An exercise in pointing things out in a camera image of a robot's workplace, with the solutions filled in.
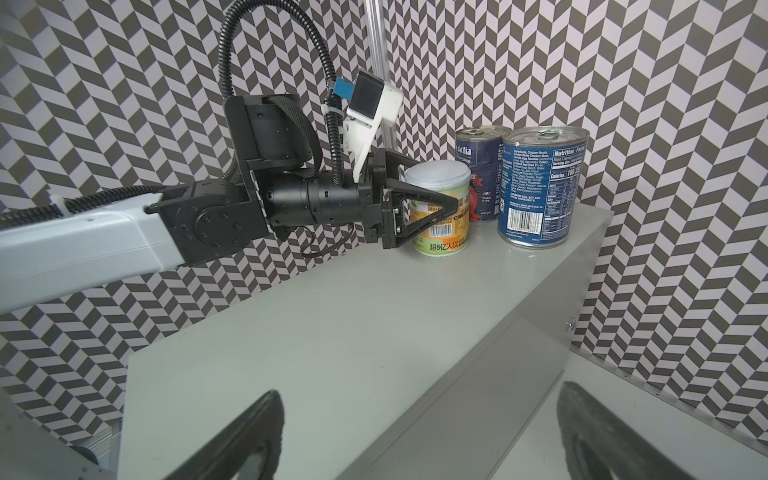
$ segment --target black and white backdrop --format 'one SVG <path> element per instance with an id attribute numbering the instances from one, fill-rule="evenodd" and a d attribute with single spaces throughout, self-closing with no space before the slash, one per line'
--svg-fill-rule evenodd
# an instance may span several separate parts
<path id="1" fill-rule="evenodd" d="M 474 124 L 591 132 L 615 212 L 576 344 L 768 442 L 768 2 L 391 2 L 400 146 Z"/>
<path id="2" fill-rule="evenodd" d="M 0 207 L 47 204 L 48 190 L 79 197 L 221 175 L 229 131 L 214 69 L 228 4 L 3 2 Z M 351 79 L 366 67 L 362 1 L 301 5 L 340 75 Z M 274 8 L 256 10 L 242 25 L 236 91 L 300 93 L 325 145 L 325 81 L 301 27 Z M 324 247 L 346 230 L 316 232 Z M 329 259 L 304 260 L 300 245 L 309 241 L 305 233 L 280 245 L 261 240 L 205 267 L 130 278 L 0 316 L 0 386 L 54 435 L 93 435 L 121 416 L 131 352 Z"/>
<path id="3" fill-rule="evenodd" d="M 400 147 L 432 160 L 452 157 L 453 132 L 473 124 L 587 128 L 581 201 L 616 215 L 577 345 L 768 442 L 766 3 L 385 3 L 392 78 L 406 93 Z M 362 2 L 302 4 L 351 78 L 369 57 Z M 47 189 L 74 197 L 220 174 L 223 7 L 4 6 L 2 206 L 45 204 Z M 303 33 L 270 9 L 243 29 L 236 89 L 302 92 L 321 125 L 322 76 Z M 204 268 L 5 315 L 0 386 L 55 435 L 91 435 L 120 416 L 132 351 L 312 267 L 298 256 L 306 241 L 264 240 Z"/>

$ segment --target chevron wallpaper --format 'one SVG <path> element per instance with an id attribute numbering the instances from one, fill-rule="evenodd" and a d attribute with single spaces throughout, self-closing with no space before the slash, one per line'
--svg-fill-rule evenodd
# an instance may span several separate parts
<path id="1" fill-rule="evenodd" d="M 610 208 L 577 346 L 768 443 L 768 2 L 394 0 L 402 149 L 476 124 L 591 132 Z"/>
<path id="2" fill-rule="evenodd" d="M 3 2 L 0 208 L 47 204 L 48 189 L 79 197 L 221 175 L 229 131 L 213 69 L 228 4 Z M 362 0 L 301 4 L 324 31 L 341 75 L 350 79 L 366 67 Z M 238 93 L 301 93 L 327 143 L 320 62 L 288 14 L 261 8 L 248 17 L 233 63 Z M 342 234 L 317 230 L 321 247 Z M 131 352 L 322 263 L 300 256 L 309 241 L 304 233 L 282 245 L 261 240 L 205 267 L 131 278 L 0 316 L 0 386 L 52 434 L 88 437 L 121 416 Z"/>

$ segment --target dark blue can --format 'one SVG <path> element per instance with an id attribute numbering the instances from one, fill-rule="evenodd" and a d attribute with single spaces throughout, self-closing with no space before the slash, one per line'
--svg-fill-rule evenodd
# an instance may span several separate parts
<path id="1" fill-rule="evenodd" d="M 504 136 L 498 232 L 523 247 L 565 241 L 578 192 L 589 132 L 532 127 Z"/>
<path id="2" fill-rule="evenodd" d="M 511 128 L 484 125 L 456 132 L 456 160 L 469 167 L 469 219 L 487 222 L 498 218 L 499 182 L 502 175 L 502 137 Z"/>

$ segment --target white floor panel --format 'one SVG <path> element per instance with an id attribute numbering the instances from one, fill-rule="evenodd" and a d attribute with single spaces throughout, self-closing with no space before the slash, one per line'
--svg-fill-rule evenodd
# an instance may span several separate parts
<path id="1" fill-rule="evenodd" d="M 570 480 L 556 415 L 564 381 L 576 382 L 698 480 L 765 480 L 768 457 L 571 352 L 558 384 L 493 480 Z"/>

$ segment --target blue connector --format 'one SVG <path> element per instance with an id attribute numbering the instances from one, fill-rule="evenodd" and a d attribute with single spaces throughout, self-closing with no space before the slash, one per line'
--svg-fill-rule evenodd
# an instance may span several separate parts
<path id="1" fill-rule="evenodd" d="M 353 90 L 355 90 L 355 84 L 348 82 L 343 78 L 337 78 L 336 85 L 333 86 L 333 93 L 339 95 L 341 98 L 345 98 L 347 101 L 352 98 Z"/>

